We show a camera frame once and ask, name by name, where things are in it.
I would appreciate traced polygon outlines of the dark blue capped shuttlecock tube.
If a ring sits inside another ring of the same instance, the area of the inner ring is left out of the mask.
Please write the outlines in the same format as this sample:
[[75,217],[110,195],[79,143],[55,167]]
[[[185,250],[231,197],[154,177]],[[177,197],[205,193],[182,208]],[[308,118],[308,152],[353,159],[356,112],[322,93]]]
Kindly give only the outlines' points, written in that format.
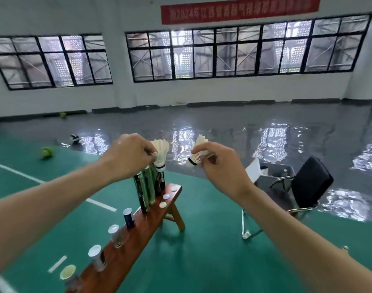
[[135,227],[135,219],[132,208],[126,208],[123,211],[123,216],[125,219],[125,225],[128,230],[131,230]]

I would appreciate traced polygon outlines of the small black-framed window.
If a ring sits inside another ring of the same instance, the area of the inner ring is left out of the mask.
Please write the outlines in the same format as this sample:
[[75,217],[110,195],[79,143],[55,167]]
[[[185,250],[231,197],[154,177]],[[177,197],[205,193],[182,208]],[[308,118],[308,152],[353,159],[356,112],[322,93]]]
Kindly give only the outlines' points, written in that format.
[[101,34],[0,36],[0,74],[10,91],[113,84]]

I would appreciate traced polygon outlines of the person's right forearm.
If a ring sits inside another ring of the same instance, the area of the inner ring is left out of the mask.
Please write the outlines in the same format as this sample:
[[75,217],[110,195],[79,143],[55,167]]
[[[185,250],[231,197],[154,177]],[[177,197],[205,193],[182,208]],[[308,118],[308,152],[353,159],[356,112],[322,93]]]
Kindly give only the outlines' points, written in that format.
[[253,184],[239,184],[242,206],[314,293],[372,293],[372,271],[281,209]]

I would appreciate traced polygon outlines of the brown wooden bench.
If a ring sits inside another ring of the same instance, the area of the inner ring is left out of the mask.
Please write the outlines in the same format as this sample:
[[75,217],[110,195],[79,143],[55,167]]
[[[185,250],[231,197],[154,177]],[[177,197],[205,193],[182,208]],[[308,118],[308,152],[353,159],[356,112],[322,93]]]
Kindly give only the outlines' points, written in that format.
[[[171,192],[170,188],[178,187],[177,192]],[[97,272],[92,264],[88,265],[80,274],[82,288],[80,293],[116,293],[132,266],[151,240],[154,233],[164,220],[173,221],[177,224],[180,232],[185,229],[183,219],[175,205],[175,201],[182,192],[182,186],[166,183],[165,193],[170,194],[170,199],[164,200],[157,197],[151,205],[150,212],[144,214],[139,208],[135,213],[135,227],[128,230],[126,226],[121,228],[123,244],[116,249],[109,242],[104,247],[106,267]],[[166,202],[166,208],[160,208],[160,202]]]

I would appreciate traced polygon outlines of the black office chair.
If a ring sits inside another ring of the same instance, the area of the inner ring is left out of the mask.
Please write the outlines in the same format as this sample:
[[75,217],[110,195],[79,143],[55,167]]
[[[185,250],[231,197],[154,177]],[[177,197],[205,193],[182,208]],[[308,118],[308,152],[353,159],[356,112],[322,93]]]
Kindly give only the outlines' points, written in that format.
[[291,182],[296,208],[286,212],[299,221],[303,220],[309,212],[318,208],[320,198],[333,182],[326,166],[318,158],[309,157],[298,172],[295,172]]

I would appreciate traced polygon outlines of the person's right hand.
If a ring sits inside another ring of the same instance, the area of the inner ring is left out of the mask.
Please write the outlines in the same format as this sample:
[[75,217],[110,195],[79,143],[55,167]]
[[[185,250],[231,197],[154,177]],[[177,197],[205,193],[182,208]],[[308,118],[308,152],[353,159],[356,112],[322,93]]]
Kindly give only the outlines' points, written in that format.
[[203,168],[207,178],[223,194],[241,205],[242,197],[251,193],[253,184],[236,152],[217,142],[197,145],[192,153],[208,150],[216,155],[216,165]]

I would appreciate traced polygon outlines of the red wall banner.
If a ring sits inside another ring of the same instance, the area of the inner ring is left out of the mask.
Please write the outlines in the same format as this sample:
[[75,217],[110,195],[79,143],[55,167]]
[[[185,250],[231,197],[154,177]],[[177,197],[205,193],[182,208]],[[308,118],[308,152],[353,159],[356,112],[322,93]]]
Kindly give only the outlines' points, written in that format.
[[201,24],[314,13],[321,0],[230,0],[162,5],[163,25]]

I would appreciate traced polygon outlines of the dark open shuttlecock tube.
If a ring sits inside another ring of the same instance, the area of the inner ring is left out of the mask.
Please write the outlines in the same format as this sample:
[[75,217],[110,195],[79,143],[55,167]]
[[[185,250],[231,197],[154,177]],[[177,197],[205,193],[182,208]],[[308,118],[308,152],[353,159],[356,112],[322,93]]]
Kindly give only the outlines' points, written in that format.
[[150,211],[150,203],[147,188],[145,185],[144,175],[142,172],[139,172],[133,177],[133,179],[135,182],[135,187],[137,190],[141,211],[144,214],[147,214]]

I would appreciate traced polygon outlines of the person's left forearm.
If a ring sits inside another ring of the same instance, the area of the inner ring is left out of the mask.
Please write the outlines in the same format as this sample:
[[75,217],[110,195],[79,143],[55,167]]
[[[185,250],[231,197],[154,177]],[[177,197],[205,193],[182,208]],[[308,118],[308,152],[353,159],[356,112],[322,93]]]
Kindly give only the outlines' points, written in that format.
[[0,199],[0,272],[87,198],[119,179],[96,162]]

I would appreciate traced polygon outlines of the clear capped shuttlecock tube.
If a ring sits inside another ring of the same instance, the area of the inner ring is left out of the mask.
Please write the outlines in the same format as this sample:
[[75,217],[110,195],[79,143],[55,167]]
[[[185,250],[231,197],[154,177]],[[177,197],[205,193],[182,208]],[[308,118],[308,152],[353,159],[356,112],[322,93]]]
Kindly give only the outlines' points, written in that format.
[[108,233],[111,236],[111,241],[116,249],[120,248],[123,244],[123,238],[120,232],[120,227],[117,224],[111,225],[108,228]]
[[101,245],[94,245],[88,251],[91,263],[97,272],[101,272],[106,267],[106,258]]

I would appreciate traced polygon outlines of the green open shuttlecock tube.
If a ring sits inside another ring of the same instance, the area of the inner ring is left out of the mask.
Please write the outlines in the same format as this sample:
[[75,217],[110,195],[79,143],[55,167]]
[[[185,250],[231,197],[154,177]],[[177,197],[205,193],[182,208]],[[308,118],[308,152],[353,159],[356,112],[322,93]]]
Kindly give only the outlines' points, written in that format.
[[145,167],[143,170],[143,178],[145,182],[145,188],[149,200],[149,205],[153,205],[156,200],[156,193],[154,188],[154,179],[152,178],[150,166]]

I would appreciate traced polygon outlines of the white box lid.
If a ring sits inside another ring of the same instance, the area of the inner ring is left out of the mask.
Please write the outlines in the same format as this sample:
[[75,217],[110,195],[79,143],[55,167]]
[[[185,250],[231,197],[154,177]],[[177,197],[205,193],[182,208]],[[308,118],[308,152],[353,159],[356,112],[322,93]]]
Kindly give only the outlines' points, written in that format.
[[253,184],[257,182],[261,176],[261,165],[258,158],[255,158],[251,164],[246,168],[246,173]]

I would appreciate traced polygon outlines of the white feather shuttlecock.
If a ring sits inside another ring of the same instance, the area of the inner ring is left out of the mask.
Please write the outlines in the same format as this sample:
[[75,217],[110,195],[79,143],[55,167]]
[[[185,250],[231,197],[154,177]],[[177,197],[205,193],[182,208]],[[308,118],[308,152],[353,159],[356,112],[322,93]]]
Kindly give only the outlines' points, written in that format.
[[[208,142],[209,140],[202,134],[199,134],[195,143],[194,143],[194,147],[196,147],[197,145],[199,144],[202,144],[202,143],[205,143],[205,142]],[[187,162],[186,162],[186,167],[187,168],[194,168],[195,166],[197,166],[200,162],[201,162],[201,156],[205,156],[207,158],[213,156],[214,153],[213,152],[210,152],[208,150],[205,150],[205,151],[199,151],[197,153],[192,153]]]
[[157,152],[153,153],[153,155],[156,156],[154,166],[158,172],[163,173],[165,170],[167,153],[169,152],[170,147],[169,142],[164,139],[154,139],[150,142],[157,150]]

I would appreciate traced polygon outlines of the grey storage box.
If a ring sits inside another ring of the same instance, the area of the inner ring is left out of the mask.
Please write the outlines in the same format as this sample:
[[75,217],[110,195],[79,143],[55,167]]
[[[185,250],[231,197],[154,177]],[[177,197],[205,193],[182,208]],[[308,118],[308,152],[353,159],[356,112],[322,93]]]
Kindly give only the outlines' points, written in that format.
[[296,208],[291,192],[295,172],[291,166],[260,162],[261,175],[254,183],[285,211]]

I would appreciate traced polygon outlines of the black shuttlecock tube white print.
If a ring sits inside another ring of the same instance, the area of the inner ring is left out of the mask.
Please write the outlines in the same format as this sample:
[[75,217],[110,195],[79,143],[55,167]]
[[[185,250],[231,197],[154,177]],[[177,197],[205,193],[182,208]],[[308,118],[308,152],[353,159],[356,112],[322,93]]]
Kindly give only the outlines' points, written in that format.
[[166,183],[164,178],[165,165],[156,167],[156,178],[154,182],[155,196],[159,197],[165,193]]

